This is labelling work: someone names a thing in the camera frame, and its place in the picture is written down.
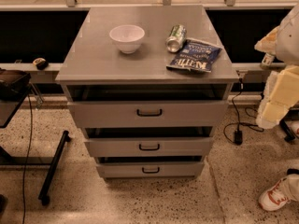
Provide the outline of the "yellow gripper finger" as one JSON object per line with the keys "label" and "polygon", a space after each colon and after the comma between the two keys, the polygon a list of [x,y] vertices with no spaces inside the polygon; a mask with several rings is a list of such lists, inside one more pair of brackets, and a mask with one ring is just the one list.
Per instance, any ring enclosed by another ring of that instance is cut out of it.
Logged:
{"label": "yellow gripper finger", "polygon": [[299,67],[288,65],[280,72],[272,71],[266,80],[256,124],[272,129],[299,102]]}
{"label": "yellow gripper finger", "polygon": [[254,48],[260,52],[275,54],[278,27],[272,29],[266,36],[259,40]]}

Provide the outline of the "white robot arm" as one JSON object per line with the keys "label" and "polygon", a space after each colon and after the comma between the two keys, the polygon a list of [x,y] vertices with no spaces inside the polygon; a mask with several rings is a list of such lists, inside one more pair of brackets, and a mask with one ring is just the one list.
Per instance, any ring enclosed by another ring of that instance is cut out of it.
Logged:
{"label": "white robot arm", "polygon": [[258,108],[257,125],[272,129],[299,102],[299,5],[254,48],[286,64],[282,71],[270,73]]}

